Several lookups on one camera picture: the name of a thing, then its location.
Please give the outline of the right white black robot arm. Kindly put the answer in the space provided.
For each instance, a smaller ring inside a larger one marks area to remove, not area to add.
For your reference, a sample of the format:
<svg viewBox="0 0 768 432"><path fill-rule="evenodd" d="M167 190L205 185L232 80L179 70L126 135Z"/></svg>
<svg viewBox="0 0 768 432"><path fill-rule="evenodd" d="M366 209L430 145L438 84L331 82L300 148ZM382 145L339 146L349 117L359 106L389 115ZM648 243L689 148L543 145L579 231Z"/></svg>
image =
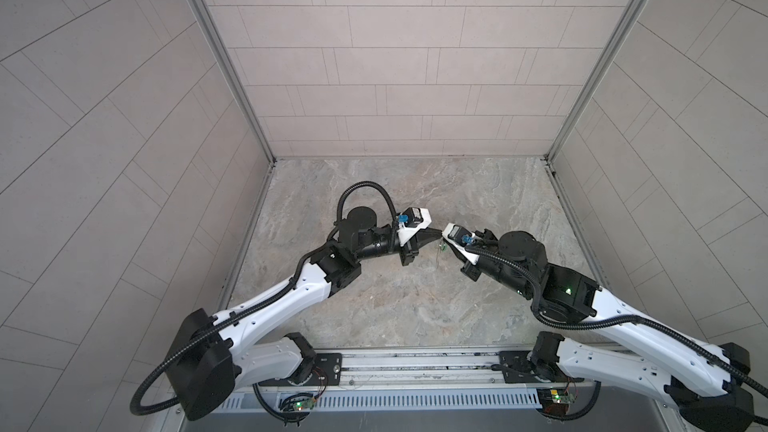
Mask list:
<svg viewBox="0 0 768 432"><path fill-rule="evenodd" d="M766 386L751 378L750 354L697 340L640 312L586 275L550 262L530 233L496 237L456 224L442 233L463 273L486 275L530 302L547 326L529 361L545 381L583 378L652 398L702 431L766 425L754 411Z"/></svg>

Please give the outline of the metal key holder plate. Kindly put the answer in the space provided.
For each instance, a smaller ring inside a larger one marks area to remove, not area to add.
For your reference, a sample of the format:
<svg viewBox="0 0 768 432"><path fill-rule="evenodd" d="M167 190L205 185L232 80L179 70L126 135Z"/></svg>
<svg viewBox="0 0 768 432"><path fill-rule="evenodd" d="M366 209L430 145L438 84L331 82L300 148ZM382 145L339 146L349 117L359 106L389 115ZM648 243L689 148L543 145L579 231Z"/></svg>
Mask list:
<svg viewBox="0 0 768 432"><path fill-rule="evenodd" d="M440 250L440 248L439 248L439 245L440 245L440 243L441 243L441 242L443 242L443 241L440 241L440 242L438 243L438 245L437 245L437 249L436 249L436 255L435 255L435 265L436 265L436 266L439 266L439 265L440 265L440 259L441 259L441 257L442 257L442 254L443 254L443 252L444 252L444 251L441 251L441 250Z"/></svg>

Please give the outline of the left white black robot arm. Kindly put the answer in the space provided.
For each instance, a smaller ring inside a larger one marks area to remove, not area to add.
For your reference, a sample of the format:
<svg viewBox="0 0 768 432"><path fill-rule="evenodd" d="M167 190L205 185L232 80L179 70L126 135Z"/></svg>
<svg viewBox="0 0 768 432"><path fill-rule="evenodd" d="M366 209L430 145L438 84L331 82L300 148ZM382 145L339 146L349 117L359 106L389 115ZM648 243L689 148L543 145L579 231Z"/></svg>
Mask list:
<svg viewBox="0 0 768 432"><path fill-rule="evenodd" d="M270 343L261 340L303 310L356 280L365 259L397 255L409 265L421 248L441 239L427 209L410 207L378 226L375 212L355 207L338 219L326 242L304 254L294 273L266 292L230 309L185 317L159 367L175 393L156 405L134 396L133 414L178 405L190 421L222 405L238 387L268 380L301 385L314 376L317 353L300 333Z"/></svg>

